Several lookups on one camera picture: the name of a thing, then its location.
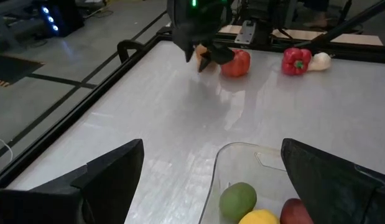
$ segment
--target wooden board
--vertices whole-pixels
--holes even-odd
[[[220,32],[229,34],[238,34],[241,30],[241,26],[228,25],[223,27]],[[299,40],[312,40],[324,32],[306,31],[306,30],[285,30],[289,35]],[[281,34],[278,30],[272,32],[273,35],[280,38],[288,38],[284,34]],[[375,35],[356,35],[356,34],[342,34],[341,36],[332,40],[332,42],[349,43],[349,44],[368,44],[383,46],[380,38]]]

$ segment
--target garlic bulb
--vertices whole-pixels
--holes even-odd
[[[325,52],[318,53],[312,57],[308,65],[308,71],[322,71],[330,67],[331,57]]]

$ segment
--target clear plastic container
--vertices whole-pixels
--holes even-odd
[[[280,151],[247,143],[231,143],[218,152],[209,194],[200,224],[229,224],[220,213],[221,193],[230,185],[245,182],[254,187],[254,209],[268,209],[277,215],[287,199],[298,198],[289,180]]]

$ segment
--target red bell pepper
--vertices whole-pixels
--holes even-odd
[[[221,72],[226,77],[242,77],[247,74],[250,67],[250,55],[244,50],[234,49],[234,59],[221,65]]]
[[[295,47],[286,49],[282,59],[282,72],[286,75],[302,75],[311,61],[311,51]]]

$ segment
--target table leg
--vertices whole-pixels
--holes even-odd
[[[290,29],[290,25],[292,25],[294,10],[297,6],[297,0],[289,1],[289,8],[287,9],[286,19],[285,19],[285,28]]]

